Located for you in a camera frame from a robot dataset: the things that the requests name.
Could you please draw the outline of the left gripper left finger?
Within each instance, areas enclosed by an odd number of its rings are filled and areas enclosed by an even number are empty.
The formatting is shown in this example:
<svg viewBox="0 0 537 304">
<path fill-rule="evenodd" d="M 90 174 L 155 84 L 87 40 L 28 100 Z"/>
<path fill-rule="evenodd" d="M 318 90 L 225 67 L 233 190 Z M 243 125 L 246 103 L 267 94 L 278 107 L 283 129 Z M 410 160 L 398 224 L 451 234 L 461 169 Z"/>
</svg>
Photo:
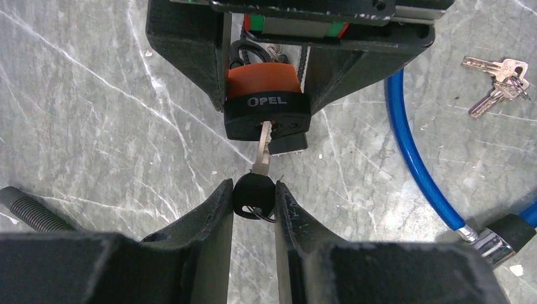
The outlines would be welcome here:
<svg viewBox="0 0 537 304">
<path fill-rule="evenodd" d="M 135 241 L 117 232 L 1 234 L 2 303 L 225 303 L 231 180 Z"/>
</svg>

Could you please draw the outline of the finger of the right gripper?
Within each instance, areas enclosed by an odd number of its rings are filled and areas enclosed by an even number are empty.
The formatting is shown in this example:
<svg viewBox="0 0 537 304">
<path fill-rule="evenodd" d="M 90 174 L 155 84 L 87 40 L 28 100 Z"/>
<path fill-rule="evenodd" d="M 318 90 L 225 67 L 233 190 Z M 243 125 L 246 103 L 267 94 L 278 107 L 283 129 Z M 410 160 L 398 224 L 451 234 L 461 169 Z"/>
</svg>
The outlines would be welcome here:
<svg viewBox="0 0 537 304">
<path fill-rule="evenodd" d="M 150 0 L 149 45 L 223 110 L 230 67 L 231 14 L 210 6 Z"/>
</svg>

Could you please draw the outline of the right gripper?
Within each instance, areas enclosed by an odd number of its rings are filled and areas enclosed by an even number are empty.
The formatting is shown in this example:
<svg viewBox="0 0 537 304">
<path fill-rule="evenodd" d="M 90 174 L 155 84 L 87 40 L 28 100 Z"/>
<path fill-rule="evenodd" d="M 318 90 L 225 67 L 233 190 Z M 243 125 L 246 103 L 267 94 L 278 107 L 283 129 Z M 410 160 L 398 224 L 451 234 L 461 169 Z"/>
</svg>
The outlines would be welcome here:
<svg viewBox="0 0 537 304">
<path fill-rule="evenodd" d="M 255 41 L 339 42 L 312 46 L 305 93 L 312 113 L 401 70 L 435 39 L 453 1 L 168 1 L 167 36 L 225 42 L 241 15 Z"/>
</svg>

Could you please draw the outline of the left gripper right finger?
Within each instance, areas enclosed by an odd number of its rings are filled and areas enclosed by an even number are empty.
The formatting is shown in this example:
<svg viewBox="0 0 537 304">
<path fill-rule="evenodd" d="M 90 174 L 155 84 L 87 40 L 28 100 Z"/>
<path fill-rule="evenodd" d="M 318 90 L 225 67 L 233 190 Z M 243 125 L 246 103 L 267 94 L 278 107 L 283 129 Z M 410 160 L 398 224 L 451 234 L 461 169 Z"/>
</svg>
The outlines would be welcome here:
<svg viewBox="0 0 537 304">
<path fill-rule="evenodd" d="M 506 303 L 489 264 L 458 243 L 350 242 L 275 186 L 281 303 Z"/>
</svg>

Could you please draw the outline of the black car key bunch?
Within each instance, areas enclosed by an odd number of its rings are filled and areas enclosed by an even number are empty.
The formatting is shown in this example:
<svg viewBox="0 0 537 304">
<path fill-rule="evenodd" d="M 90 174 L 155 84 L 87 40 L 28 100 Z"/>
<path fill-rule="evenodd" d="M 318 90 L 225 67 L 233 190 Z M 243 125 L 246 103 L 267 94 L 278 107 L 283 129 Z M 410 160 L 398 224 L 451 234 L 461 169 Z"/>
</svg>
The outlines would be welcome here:
<svg viewBox="0 0 537 304">
<path fill-rule="evenodd" d="M 240 217 L 251 220 L 264 220 L 271 224 L 275 219 L 275 183 L 268 176 L 271 155 L 269 153 L 270 133 L 272 123 L 262 123 L 256 160 L 252 169 L 244 174 L 234 186 L 232 192 L 232 206 L 234 213 Z"/>
</svg>

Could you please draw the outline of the silver lock keys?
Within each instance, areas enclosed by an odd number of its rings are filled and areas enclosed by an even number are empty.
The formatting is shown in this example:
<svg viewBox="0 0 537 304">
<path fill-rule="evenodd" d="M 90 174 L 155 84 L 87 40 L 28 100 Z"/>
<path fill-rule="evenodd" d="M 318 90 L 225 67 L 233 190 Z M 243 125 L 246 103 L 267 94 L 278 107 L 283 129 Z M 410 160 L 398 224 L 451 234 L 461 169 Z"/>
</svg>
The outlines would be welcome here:
<svg viewBox="0 0 537 304">
<path fill-rule="evenodd" d="M 461 65 L 488 73 L 492 78 L 491 91 L 468 111 L 472 118 L 481 118 L 504 99 L 510 101 L 518 97 L 531 99 L 527 93 L 530 83 L 525 79 L 529 65 L 524 61 L 506 58 L 497 62 L 465 56 Z"/>
</svg>

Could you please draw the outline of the blue cable lock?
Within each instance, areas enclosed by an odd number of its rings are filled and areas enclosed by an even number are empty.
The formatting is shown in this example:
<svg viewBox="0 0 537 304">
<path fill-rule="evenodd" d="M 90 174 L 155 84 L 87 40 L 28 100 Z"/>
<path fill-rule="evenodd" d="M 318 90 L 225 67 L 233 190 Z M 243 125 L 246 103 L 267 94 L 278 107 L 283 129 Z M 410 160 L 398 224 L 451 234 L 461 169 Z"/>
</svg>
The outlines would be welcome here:
<svg viewBox="0 0 537 304">
<path fill-rule="evenodd" d="M 520 214 L 507 214 L 477 232 L 452 207 L 427 170 L 415 145 L 405 109 L 404 70 L 384 81 L 388 118 L 404 162 L 444 224 L 471 245 L 495 269 L 520 252 L 536 238 L 536 202 Z"/>
</svg>

